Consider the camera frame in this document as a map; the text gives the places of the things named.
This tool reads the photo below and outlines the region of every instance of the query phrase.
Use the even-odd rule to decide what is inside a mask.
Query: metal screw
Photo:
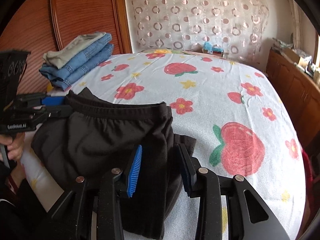
[[[200,173],[202,173],[202,174],[208,173],[208,169],[207,169],[207,168],[204,168],[204,167],[199,168],[198,171],[199,171]]]
[[[79,176],[79,177],[77,177],[77,178],[76,178],[76,182],[78,182],[78,183],[84,182],[84,176]]]
[[[236,175],[236,180],[239,182],[244,181],[244,177],[242,175]]]
[[[119,174],[119,173],[121,172],[121,169],[119,169],[119,168],[113,168],[113,169],[111,170],[111,172],[112,172],[113,174]]]

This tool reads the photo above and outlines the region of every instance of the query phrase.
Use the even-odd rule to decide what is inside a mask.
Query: wooden wardrobe
[[[111,33],[113,54],[131,53],[124,0],[26,0],[0,36],[0,51],[31,51],[18,93],[45,91],[42,55],[61,50],[80,34]]]
[[[320,131],[320,89],[307,74],[273,50],[266,71],[306,149]]]

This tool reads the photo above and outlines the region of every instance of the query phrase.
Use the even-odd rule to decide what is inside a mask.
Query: elastic waistband
[[[151,105],[113,104],[95,97],[89,89],[86,90],[83,91],[85,94],[80,93],[82,95],[76,95],[70,90],[66,100],[76,112],[88,116],[118,120],[159,120],[164,117],[171,117],[171,110],[168,111],[165,102]]]

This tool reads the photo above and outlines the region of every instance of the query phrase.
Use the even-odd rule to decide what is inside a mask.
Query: sheer curtain with circle pattern
[[[266,0],[132,0],[139,49],[198,50],[205,41],[229,58],[254,61],[268,24]]]

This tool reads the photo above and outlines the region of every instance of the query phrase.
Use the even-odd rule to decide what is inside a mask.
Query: bed
[[[290,239],[300,229],[306,201],[301,148],[289,115],[266,76],[247,65],[171,51],[111,56],[69,89],[88,87],[121,104],[165,101],[175,133],[197,139],[194,156],[218,175],[242,174],[265,200]],[[52,90],[52,95],[68,91]],[[63,190],[30,147],[21,159],[27,180],[46,210]],[[194,239],[198,199],[182,191],[165,221],[165,240]],[[223,239],[228,239],[222,198]],[[125,239],[145,239],[125,233]]]

